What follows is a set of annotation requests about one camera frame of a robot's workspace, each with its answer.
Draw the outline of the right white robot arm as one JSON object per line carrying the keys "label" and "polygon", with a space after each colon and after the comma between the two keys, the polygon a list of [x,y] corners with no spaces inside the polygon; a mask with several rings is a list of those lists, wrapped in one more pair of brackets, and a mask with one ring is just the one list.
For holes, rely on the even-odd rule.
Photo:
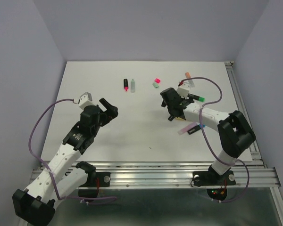
{"label": "right white robot arm", "polygon": [[209,167],[208,180],[218,184],[240,155],[255,141],[256,136],[242,112],[219,112],[204,108],[191,99],[180,97],[174,88],[163,90],[162,107],[167,107],[170,117],[197,122],[216,131],[222,151]]}

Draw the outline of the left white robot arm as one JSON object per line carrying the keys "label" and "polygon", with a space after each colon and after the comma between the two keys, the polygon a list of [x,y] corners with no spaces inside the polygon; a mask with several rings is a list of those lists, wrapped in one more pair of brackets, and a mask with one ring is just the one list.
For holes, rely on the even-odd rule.
{"label": "left white robot arm", "polygon": [[49,163],[39,159],[44,170],[24,190],[14,192],[12,201],[18,217],[33,226],[47,226],[60,203],[71,199],[76,188],[93,183],[99,187],[96,168],[85,161],[77,163],[68,175],[65,173],[94,142],[99,129],[118,116],[117,107],[104,98],[100,103],[105,111],[86,94],[79,98],[80,119],[67,133],[53,159]]}

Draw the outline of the pastel green pen cap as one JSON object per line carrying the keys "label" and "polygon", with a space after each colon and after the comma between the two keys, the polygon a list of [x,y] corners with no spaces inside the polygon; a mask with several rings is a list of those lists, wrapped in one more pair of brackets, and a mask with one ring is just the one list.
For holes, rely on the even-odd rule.
{"label": "pastel green pen cap", "polygon": [[159,85],[158,85],[156,82],[154,82],[152,85],[153,85],[153,87],[155,87],[156,89],[159,87]]}

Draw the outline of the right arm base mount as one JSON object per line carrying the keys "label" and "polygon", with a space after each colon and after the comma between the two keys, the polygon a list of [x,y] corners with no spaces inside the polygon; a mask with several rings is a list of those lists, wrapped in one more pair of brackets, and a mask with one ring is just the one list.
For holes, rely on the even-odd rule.
{"label": "right arm base mount", "polygon": [[236,185],[233,171],[227,170],[219,175],[211,166],[207,170],[198,170],[192,173],[191,187],[212,187],[207,188],[208,196],[214,201],[223,202],[227,198],[227,187]]}

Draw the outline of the black highlighter pink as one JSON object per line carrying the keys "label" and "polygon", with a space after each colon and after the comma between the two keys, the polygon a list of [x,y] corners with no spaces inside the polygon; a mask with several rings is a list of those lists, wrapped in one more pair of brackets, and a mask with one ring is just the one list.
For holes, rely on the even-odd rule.
{"label": "black highlighter pink", "polygon": [[129,90],[128,79],[123,79],[124,90],[127,92]]}

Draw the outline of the pastel green highlighter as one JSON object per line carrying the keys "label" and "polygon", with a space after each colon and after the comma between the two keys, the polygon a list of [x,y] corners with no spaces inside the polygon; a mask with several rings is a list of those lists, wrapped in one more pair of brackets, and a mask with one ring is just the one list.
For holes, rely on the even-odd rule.
{"label": "pastel green highlighter", "polygon": [[130,92],[131,92],[131,93],[134,93],[134,92],[135,92],[135,80],[134,80],[134,79],[131,80]]}

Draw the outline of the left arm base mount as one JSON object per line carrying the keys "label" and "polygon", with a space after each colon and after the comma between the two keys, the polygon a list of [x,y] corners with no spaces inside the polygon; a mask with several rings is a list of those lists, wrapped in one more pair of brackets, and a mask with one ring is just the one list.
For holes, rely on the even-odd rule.
{"label": "left arm base mount", "polygon": [[79,162],[76,168],[82,169],[88,175],[86,182],[79,186],[79,197],[89,198],[88,201],[93,202],[90,198],[98,198],[101,187],[110,187],[110,172],[97,172],[95,166],[85,161]]}

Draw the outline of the black highlighter blue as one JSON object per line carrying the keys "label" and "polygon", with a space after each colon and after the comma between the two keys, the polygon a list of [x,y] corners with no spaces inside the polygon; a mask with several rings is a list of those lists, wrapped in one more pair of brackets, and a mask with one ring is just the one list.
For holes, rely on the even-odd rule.
{"label": "black highlighter blue", "polygon": [[189,135],[191,135],[191,134],[193,134],[193,133],[195,133],[195,132],[197,132],[197,131],[200,131],[203,127],[205,127],[205,125],[196,125],[196,126],[194,126],[193,128],[191,128],[191,129],[189,129],[188,131],[187,131],[187,133],[189,134]]}

